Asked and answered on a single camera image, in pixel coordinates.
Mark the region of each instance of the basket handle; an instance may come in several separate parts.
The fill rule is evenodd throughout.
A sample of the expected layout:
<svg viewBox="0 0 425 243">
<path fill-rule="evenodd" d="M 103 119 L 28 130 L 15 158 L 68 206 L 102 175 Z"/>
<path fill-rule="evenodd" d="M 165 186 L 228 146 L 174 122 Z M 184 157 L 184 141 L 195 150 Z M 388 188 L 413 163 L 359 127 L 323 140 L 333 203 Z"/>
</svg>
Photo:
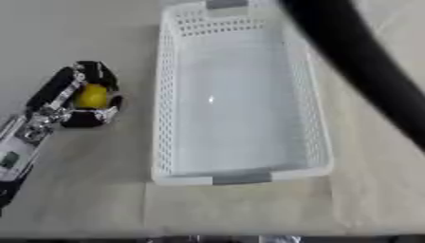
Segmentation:
<svg viewBox="0 0 425 243">
<path fill-rule="evenodd" d="M 213 177 L 212 185 L 234 185 L 271 182 L 270 173 L 245 174 L 238 176 Z"/>
<path fill-rule="evenodd" d="M 208 10 L 240 8 L 248 6 L 248 0 L 206 0 L 206 2 Z"/>
</svg>

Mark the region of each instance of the white table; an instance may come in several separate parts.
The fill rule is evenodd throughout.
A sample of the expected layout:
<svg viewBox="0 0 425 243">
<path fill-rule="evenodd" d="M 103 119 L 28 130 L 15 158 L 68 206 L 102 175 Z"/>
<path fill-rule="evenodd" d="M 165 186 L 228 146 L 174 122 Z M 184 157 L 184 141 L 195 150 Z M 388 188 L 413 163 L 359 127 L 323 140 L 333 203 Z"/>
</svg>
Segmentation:
<svg viewBox="0 0 425 243">
<path fill-rule="evenodd" d="M 396 2 L 372 3 L 383 10 Z M 415 10 L 410 18 L 421 15 L 421 8 L 412 7 Z M 109 65 L 127 98 L 110 126 L 55 135 L 0 219 L 0 236 L 425 231 L 423 155 L 317 58 L 337 160 L 330 177 L 226 187 L 146 183 L 158 14 L 155 0 L 0 3 L 1 117 L 57 69 L 81 59 Z M 366 14 L 376 28 L 387 19 L 382 12 Z M 402 36 L 412 34 L 412 29 L 404 29 Z M 425 33 L 415 37 L 409 40 L 425 43 Z M 399 38 L 388 39 L 388 46 L 393 45 L 420 80 L 425 68 L 415 64 L 423 64 L 423 55 L 406 46 L 412 42 Z"/>
</svg>

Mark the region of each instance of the black hose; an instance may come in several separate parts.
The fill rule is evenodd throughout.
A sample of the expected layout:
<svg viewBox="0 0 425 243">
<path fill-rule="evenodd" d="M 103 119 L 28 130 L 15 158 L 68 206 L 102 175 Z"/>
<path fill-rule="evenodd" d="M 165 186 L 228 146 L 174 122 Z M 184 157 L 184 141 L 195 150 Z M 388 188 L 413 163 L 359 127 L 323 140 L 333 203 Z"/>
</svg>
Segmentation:
<svg viewBox="0 0 425 243">
<path fill-rule="evenodd" d="M 374 39 L 351 2 L 280 1 L 346 80 L 425 152 L 425 97 Z"/>
</svg>

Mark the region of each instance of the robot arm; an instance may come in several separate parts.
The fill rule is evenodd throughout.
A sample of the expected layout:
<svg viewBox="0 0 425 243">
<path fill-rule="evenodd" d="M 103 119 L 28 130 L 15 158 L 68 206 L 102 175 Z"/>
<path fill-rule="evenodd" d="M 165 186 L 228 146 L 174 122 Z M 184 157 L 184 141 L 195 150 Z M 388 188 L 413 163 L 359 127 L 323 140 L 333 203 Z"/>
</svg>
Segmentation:
<svg viewBox="0 0 425 243">
<path fill-rule="evenodd" d="M 77 107 L 74 101 L 89 85 L 100 85 L 108 94 L 119 90 L 103 63 L 81 61 L 62 68 L 28 100 L 22 114 L 0 127 L 0 210 L 13 200 L 56 129 L 101 126 L 118 113 L 122 96 L 113 97 L 108 107 Z"/>
</svg>

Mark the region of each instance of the yellow ball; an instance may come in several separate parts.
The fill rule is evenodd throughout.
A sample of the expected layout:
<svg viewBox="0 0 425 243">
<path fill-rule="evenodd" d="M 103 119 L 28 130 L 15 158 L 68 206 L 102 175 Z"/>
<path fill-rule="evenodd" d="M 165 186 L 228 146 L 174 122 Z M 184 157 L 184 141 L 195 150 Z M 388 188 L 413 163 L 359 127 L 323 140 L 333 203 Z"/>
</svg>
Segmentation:
<svg viewBox="0 0 425 243">
<path fill-rule="evenodd" d="M 107 106 L 107 90 L 100 84 L 88 84 L 77 97 L 75 105 L 80 108 L 102 109 Z"/>
</svg>

